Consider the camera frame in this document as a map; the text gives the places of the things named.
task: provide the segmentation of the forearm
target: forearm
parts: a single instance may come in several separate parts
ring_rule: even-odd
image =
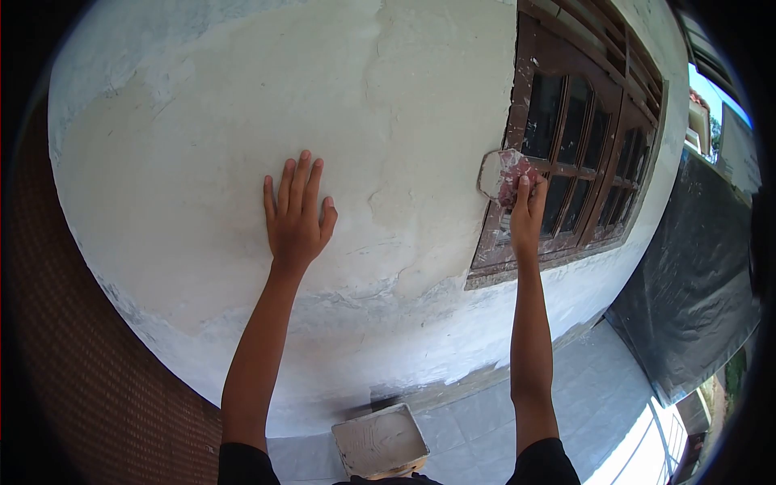
[[[539,258],[519,254],[518,301],[514,309],[511,343],[512,399],[550,397],[553,384],[553,346],[544,304]]]
[[[273,264],[223,385],[223,442],[266,451],[265,427],[301,275]]]

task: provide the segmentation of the house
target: house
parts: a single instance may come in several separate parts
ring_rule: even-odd
[[[697,91],[690,88],[690,109],[684,144],[698,154],[707,157],[712,153],[712,132],[708,111],[708,103]]]
[[[261,180],[305,148],[325,159],[339,220],[267,425],[307,435],[506,376],[517,283],[504,211],[476,189],[487,152],[516,147],[550,179],[556,345],[594,325],[674,184],[687,63],[648,0],[95,2],[52,68],[50,158],[106,295],[216,405],[272,261]]]

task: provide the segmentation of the black shirt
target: black shirt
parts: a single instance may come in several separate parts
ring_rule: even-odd
[[[352,476],[349,483],[364,483],[380,485],[441,485],[432,477],[413,473],[412,477],[383,478],[369,481],[359,476]],[[545,438],[530,445],[520,453],[514,465],[514,473],[507,485],[534,483],[552,483],[557,485],[579,485],[580,479],[569,457],[563,451],[563,444],[558,438]],[[242,443],[224,443],[219,451],[218,484],[269,483],[279,485],[278,477],[272,471],[272,464],[266,453],[258,448]],[[346,485],[348,482],[338,482],[335,485]]]

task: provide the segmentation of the black sleeve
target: black sleeve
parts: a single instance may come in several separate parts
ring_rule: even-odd
[[[579,485],[580,479],[558,438],[540,439],[523,450],[507,485]]]
[[[280,485],[266,453],[243,443],[223,443],[218,452],[218,485]]]

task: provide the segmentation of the glass pane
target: glass pane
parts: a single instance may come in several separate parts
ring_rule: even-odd
[[[604,223],[609,218],[609,213],[611,212],[611,207],[615,205],[615,197],[617,196],[620,189],[616,187],[612,187],[609,189],[609,194],[606,196],[606,202],[604,203],[604,209],[601,211],[601,215],[598,216],[598,226],[603,226]]]
[[[566,113],[566,126],[563,128],[563,139],[560,141],[560,152],[558,153],[559,163],[574,165],[577,159],[577,148],[582,138],[584,114],[587,110],[587,100],[590,97],[591,90],[587,87],[587,82],[582,78],[572,76],[569,110]]]
[[[634,182],[641,182],[641,174],[644,172],[646,166],[646,160],[650,155],[650,148],[646,145],[641,150],[641,158],[639,159],[639,169],[636,170],[636,174],[633,176]]]
[[[587,150],[584,154],[583,167],[598,168],[601,159],[601,150],[606,141],[606,127],[609,124],[609,115],[604,113],[603,106],[599,103],[593,115],[593,126],[590,129],[590,140],[587,142]]]
[[[563,221],[563,226],[560,227],[560,232],[574,230],[574,226],[577,225],[577,219],[582,214],[582,206],[589,188],[589,180],[582,180],[581,178],[577,180],[574,194],[571,196],[571,202],[569,203],[569,210],[566,212],[566,219]]]
[[[625,142],[622,145],[622,151],[620,152],[620,159],[617,160],[617,170],[615,175],[622,177],[625,174],[625,166],[628,164],[628,156],[630,155],[630,149],[633,146],[633,137],[636,135],[636,128],[631,128],[625,132]]]
[[[636,167],[641,162],[641,157],[644,155],[644,133],[641,130],[636,131],[636,137],[633,139],[633,154],[631,155],[631,161],[628,163],[628,172],[625,174],[625,178],[633,180],[633,176],[636,174]]]
[[[631,206],[633,205],[633,201],[636,199],[636,193],[633,191],[628,191],[628,202],[625,203],[625,205],[622,207],[622,214],[620,214],[619,223],[624,223],[625,218],[628,216],[628,211],[630,211]]]
[[[555,221],[558,220],[560,208],[563,206],[563,196],[566,195],[566,189],[569,188],[571,178],[555,175],[549,181],[547,189],[547,202],[544,205],[544,219],[542,219],[542,235],[553,232]]]
[[[618,223],[622,218],[622,209],[625,207],[625,200],[628,198],[628,192],[622,189],[620,189],[619,192],[622,194],[617,198],[617,203],[615,204],[615,209],[611,213],[609,224]]]
[[[512,217],[511,210],[505,210],[501,214],[501,220],[498,221],[498,234],[496,234],[496,244],[505,244],[512,239],[512,232],[509,230],[509,220]]]
[[[553,144],[563,78],[534,74],[531,105],[520,151],[528,157],[548,158]]]

